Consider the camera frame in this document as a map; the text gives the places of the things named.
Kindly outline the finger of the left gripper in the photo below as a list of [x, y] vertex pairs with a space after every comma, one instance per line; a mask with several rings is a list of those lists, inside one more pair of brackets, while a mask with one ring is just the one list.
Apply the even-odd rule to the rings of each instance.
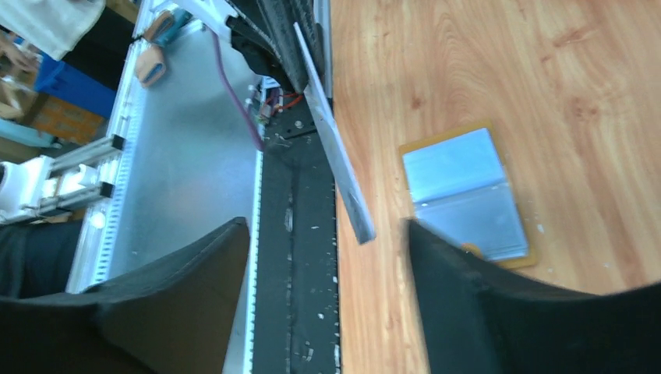
[[302, 93], [309, 82], [297, 23], [310, 42], [309, 1], [230, 1], [231, 46], [256, 74], [271, 76], [286, 90]]
[[331, 2], [329, 0], [292, 1], [294, 19], [299, 23], [307, 46], [320, 75], [324, 92], [333, 97], [331, 43]]

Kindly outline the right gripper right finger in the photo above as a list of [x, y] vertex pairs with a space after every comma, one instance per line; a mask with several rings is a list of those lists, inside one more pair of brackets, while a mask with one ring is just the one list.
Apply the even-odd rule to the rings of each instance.
[[433, 373], [657, 373], [660, 286], [593, 295], [453, 246], [415, 219], [408, 254]]

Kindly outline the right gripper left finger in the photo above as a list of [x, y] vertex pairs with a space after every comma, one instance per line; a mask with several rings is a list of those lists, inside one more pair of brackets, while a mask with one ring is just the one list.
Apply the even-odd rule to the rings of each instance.
[[79, 294], [2, 297], [2, 372], [221, 372], [249, 242], [235, 217]]

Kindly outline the silver grey card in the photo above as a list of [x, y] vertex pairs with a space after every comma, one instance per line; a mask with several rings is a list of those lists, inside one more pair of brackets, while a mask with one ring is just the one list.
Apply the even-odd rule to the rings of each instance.
[[309, 77], [309, 82], [303, 93], [313, 116], [328, 164], [332, 170], [337, 190], [341, 194], [348, 218], [355, 232], [356, 240], [360, 245], [363, 245], [371, 242], [376, 237], [373, 220], [339, 133], [333, 111], [323, 90], [312, 55], [298, 23], [294, 24], [294, 29]]

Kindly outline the yellow leather card holder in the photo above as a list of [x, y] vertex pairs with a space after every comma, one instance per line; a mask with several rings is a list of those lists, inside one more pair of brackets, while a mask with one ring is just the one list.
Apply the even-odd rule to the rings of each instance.
[[499, 266], [537, 263], [489, 120], [399, 147], [415, 216], [451, 244]]

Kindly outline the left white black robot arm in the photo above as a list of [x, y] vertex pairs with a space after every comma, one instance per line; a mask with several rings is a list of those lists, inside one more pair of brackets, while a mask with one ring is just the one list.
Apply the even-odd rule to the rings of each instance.
[[212, 31], [229, 36], [251, 70], [301, 93], [308, 83], [299, 39], [303, 38], [322, 82], [332, 97], [332, 46], [329, 1], [177, 1]]

